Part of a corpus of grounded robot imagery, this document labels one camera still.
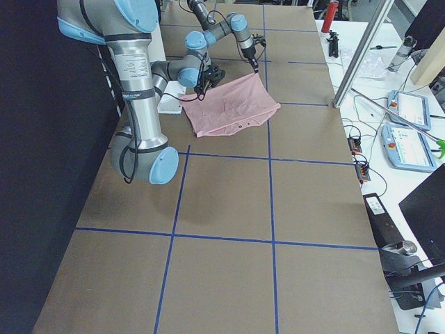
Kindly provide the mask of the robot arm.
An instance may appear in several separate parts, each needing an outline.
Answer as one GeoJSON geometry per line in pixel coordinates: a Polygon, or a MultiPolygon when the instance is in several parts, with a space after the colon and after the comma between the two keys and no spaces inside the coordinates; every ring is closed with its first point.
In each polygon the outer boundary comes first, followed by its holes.
{"type": "Polygon", "coordinates": [[[179,165],[159,122],[158,104],[169,81],[194,88],[199,97],[224,77],[212,65],[203,33],[190,32],[178,61],[149,60],[159,25],[155,1],[58,1],[60,32],[75,40],[106,45],[118,72],[129,120],[112,140],[111,162],[126,179],[166,184],[179,165]]]}
{"type": "Polygon", "coordinates": [[[218,13],[222,20],[217,22],[207,10],[204,1],[188,0],[189,10],[196,16],[208,45],[214,45],[228,35],[235,37],[238,50],[252,67],[254,73],[258,73],[259,64],[256,57],[256,46],[261,44],[266,47],[265,38],[262,35],[252,34],[245,15],[230,13],[226,17],[218,13]]]}

